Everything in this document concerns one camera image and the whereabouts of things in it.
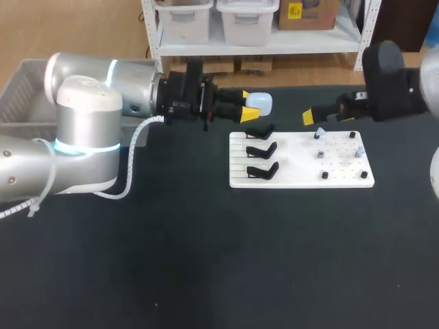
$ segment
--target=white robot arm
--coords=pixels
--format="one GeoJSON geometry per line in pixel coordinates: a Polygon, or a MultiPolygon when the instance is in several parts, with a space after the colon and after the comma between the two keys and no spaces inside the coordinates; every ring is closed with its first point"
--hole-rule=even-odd
{"type": "Polygon", "coordinates": [[[55,141],[0,138],[0,202],[29,199],[0,218],[27,206],[32,214],[48,194],[125,197],[137,136],[150,123],[200,119],[207,130],[214,118],[241,123],[272,106],[268,94],[218,89],[196,58],[186,73],[164,78],[154,65],[58,53],[46,68],[45,94],[57,107],[55,141]],[[102,191],[116,182],[119,168],[121,116],[145,120],[131,141],[125,191],[107,195],[102,191]]]}

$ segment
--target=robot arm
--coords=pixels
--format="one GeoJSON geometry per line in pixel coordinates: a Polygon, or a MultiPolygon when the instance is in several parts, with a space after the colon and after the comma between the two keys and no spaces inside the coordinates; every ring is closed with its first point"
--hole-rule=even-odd
{"type": "Polygon", "coordinates": [[[68,193],[127,195],[132,168],[121,195],[99,193],[117,179],[121,116],[146,119],[130,145],[132,166],[137,136],[150,123],[199,119],[208,130],[214,118],[241,123],[268,114],[272,106],[268,94],[219,89],[196,58],[186,73],[165,78],[152,64],[58,53],[46,68],[45,94],[57,107],[56,140],[0,138],[0,202],[35,202],[42,192],[41,199],[68,193]]]}
{"type": "MultiPolygon", "coordinates": [[[[439,117],[438,48],[427,53],[419,69],[406,69],[401,50],[386,41],[365,50],[363,68],[366,90],[340,95],[336,104],[310,108],[303,113],[303,123],[364,117],[388,121],[425,112],[439,117]]],[[[430,176],[439,197],[439,149],[431,162],[430,176]]]]}

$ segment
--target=wooden floor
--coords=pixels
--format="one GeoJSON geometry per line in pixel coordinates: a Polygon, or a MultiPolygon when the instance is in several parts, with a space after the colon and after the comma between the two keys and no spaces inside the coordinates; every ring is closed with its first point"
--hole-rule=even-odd
{"type": "MultiPolygon", "coordinates": [[[[59,51],[143,58],[145,25],[138,22],[141,0],[1,0],[0,89],[23,58],[48,58],[59,51]]],[[[420,54],[405,54],[418,66],[420,54]]],[[[355,54],[275,57],[264,76],[236,75],[216,79],[220,86],[304,86],[363,84],[353,72],[355,54]]]]}

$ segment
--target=dark table surface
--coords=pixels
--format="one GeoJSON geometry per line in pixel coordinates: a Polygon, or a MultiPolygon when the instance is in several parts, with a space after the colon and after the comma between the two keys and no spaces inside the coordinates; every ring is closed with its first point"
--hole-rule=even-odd
{"type": "MultiPolygon", "coordinates": [[[[263,121],[305,131],[303,110],[350,90],[272,89],[263,121]]],[[[361,132],[375,187],[232,189],[245,126],[152,127],[124,200],[50,197],[0,222],[0,327],[437,328],[439,122],[322,127],[361,132]]]]}

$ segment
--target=gray plastic bin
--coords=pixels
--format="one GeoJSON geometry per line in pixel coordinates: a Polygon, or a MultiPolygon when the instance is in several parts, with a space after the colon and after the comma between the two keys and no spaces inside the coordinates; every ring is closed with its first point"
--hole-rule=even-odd
{"type": "MultiPolygon", "coordinates": [[[[0,95],[0,135],[20,138],[56,137],[56,107],[44,93],[46,60],[24,60],[0,95]]],[[[122,118],[121,144],[129,146],[132,134],[142,119],[122,118]]],[[[145,146],[146,127],[136,146],[145,146]]]]}

